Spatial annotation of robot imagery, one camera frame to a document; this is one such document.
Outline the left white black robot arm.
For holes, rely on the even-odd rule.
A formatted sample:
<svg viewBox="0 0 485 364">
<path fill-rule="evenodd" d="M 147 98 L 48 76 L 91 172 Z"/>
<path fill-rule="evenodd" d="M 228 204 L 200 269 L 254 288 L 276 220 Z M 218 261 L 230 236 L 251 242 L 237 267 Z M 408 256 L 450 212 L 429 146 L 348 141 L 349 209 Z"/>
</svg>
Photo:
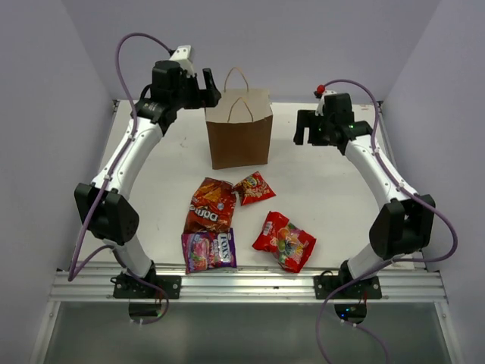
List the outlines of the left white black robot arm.
<svg viewBox="0 0 485 364">
<path fill-rule="evenodd" d="M 120 265 L 131 275 L 131 289 L 140 297 L 152 296 L 158 280 L 149 274 L 153 262 L 136 235 L 139 214 L 129 199 L 135 180 L 151 151 L 184 109 L 215 107 L 221 93 L 211 69 L 202 71 L 205 88 L 196 74 L 180 61 L 157 61 L 152 82 L 147 85 L 131 113 L 128 128 L 106 166 L 89 184 L 78 184 L 74 197 L 80 219 L 80 232 L 91 232 L 111 248 Z"/>
</svg>

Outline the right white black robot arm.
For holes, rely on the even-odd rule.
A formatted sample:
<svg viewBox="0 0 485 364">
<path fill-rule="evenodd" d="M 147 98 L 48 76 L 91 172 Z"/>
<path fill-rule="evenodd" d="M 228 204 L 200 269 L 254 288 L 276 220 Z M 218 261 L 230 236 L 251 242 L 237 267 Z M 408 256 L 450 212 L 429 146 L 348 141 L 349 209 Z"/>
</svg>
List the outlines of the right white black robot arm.
<svg viewBox="0 0 485 364">
<path fill-rule="evenodd" d="M 429 244 L 434 214 L 425 206 L 436 204 L 429 195 L 421 197 L 422 203 L 407 197 L 404 192 L 413 189 L 386 156 L 376 156 L 380 147 L 372 137 L 373 130 L 367 121 L 355 119 L 349 94 L 323 89 L 314 94 L 319 100 L 317 108 L 297 113 L 294 143 L 338 148 L 364 178 L 380 210 L 369 230 L 368 245 L 339 269 L 339 292 L 352 298 L 364 290 L 364 279 L 374 276 L 372 270 L 381 262 Z"/>
</svg>

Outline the small red popcorn snack bag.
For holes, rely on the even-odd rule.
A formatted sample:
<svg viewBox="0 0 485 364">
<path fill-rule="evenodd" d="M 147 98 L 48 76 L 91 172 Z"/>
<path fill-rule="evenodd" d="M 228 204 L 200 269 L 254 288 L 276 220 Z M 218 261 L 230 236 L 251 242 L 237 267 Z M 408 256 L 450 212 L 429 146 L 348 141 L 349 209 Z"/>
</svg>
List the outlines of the small red popcorn snack bag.
<svg viewBox="0 0 485 364">
<path fill-rule="evenodd" d="M 261 202 L 276 196 L 259 171 L 250 174 L 234 186 L 241 206 Z"/>
</svg>

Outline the brown paper bag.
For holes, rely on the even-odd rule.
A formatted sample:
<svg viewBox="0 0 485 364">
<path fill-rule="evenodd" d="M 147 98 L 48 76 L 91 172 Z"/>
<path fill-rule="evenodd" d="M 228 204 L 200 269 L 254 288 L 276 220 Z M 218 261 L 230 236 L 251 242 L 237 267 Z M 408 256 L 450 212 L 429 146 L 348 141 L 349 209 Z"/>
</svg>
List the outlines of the brown paper bag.
<svg viewBox="0 0 485 364">
<path fill-rule="evenodd" d="M 205 109 L 205 123 L 214 170 L 268 163 L 273 111 L 268 89 L 229 88 L 224 80 L 221 99 Z"/>
</svg>

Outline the red Doritos chip bag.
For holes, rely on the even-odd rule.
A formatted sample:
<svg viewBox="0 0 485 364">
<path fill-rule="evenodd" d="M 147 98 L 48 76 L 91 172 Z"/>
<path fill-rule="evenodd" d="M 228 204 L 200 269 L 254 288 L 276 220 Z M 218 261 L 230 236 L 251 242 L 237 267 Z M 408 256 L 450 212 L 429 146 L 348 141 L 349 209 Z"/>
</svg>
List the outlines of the red Doritos chip bag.
<svg viewBox="0 0 485 364">
<path fill-rule="evenodd" d="M 206 177 L 192 195 L 183 232 L 228 232 L 235 205 L 236 195 L 231 183 Z"/>
</svg>

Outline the red fruit candy bag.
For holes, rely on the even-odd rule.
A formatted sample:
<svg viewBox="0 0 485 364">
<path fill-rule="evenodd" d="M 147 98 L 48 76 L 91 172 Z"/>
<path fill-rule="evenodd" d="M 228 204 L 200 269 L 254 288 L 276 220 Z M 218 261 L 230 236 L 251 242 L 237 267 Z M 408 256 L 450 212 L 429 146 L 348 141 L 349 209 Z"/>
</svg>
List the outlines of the red fruit candy bag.
<svg viewBox="0 0 485 364">
<path fill-rule="evenodd" d="M 296 227 L 286 216 L 269 212 L 252 248 L 271 253 L 283 270 L 299 273 L 316 243 L 315 237 Z"/>
</svg>

